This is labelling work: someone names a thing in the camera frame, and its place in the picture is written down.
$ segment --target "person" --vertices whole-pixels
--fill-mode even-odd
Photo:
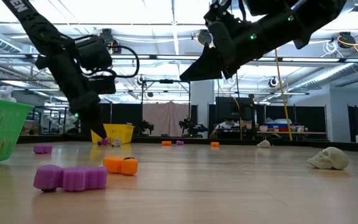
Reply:
[[[235,122],[233,119],[227,119],[227,120],[223,121],[222,123],[218,124],[215,127],[215,130],[229,129],[229,128],[232,128],[232,127],[236,127],[238,125],[239,124],[237,122]]]

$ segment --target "wooden floor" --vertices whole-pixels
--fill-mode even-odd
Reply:
[[[358,224],[358,152],[344,171],[306,163],[319,149],[206,145],[120,149],[54,144],[35,155],[21,144],[0,162],[0,223]],[[100,166],[104,156],[136,157],[139,173],[108,175],[106,190],[42,193],[38,166]]]

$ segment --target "red object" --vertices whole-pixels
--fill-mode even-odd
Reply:
[[[279,128],[280,132],[289,132],[288,127]]]

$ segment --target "yellow basket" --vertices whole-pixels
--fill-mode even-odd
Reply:
[[[134,132],[134,127],[128,124],[104,124],[103,125],[107,138],[112,141],[114,138],[121,138],[122,143],[130,143],[132,141],[132,133]],[[97,144],[101,137],[99,137],[96,133],[91,131],[92,133],[92,143]]]

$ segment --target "ceiling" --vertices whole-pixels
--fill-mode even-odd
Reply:
[[[93,0],[92,4],[78,4],[78,0],[30,0],[36,10],[52,22],[60,32],[72,37],[86,34],[98,34],[103,28],[111,28],[114,38],[121,45],[134,49],[138,54],[155,55],[201,55],[203,47],[192,39],[200,29],[205,29],[203,16],[208,11],[210,0]],[[341,31],[349,31],[358,42],[358,1],[352,3],[352,10],[343,12],[342,15],[315,32],[310,44],[301,50],[297,50],[292,42],[278,49],[279,57],[348,57],[354,55],[354,48],[333,50],[327,46],[327,41],[332,36],[337,37]],[[239,17],[241,13],[238,7],[234,7],[232,13]],[[247,16],[248,20],[257,21],[261,17]],[[14,15],[0,1],[0,37],[17,46],[27,46],[32,43],[25,34]],[[177,80],[191,61],[182,60],[142,60],[140,74],[148,80],[169,78]],[[0,58],[0,64],[15,72],[6,72],[0,78],[16,77],[52,79],[48,70],[38,71],[31,62],[23,62],[18,59]],[[286,86],[295,83],[301,78],[325,67],[297,65],[296,63],[280,66],[280,74]],[[114,60],[114,69],[117,73],[130,75],[134,72],[132,60]],[[254,63],[244,65],[238,71],[240,91],[275,91],[269,88],[267,80],[277,76],[277,68],[274,63],[269,65]],[[136,78],[125,80],[120,78],[117,84],[118,90],[139,90]],[[58,88],[53,83],[30,83],[32,86],[43,88]],[[188,85],[167,85],[154,83],[149,90],[177,90],[177,93],[159,93],[152,99],[178,100],[188,99]],[[236,90],[235,80],[221,80],[219,86],[223,91]],[[59,93],[45,91],[49,95]],[[129,95],[118,93],[114,96],[105,96],[105,100],[136,102],[140,98],[139,93]]]

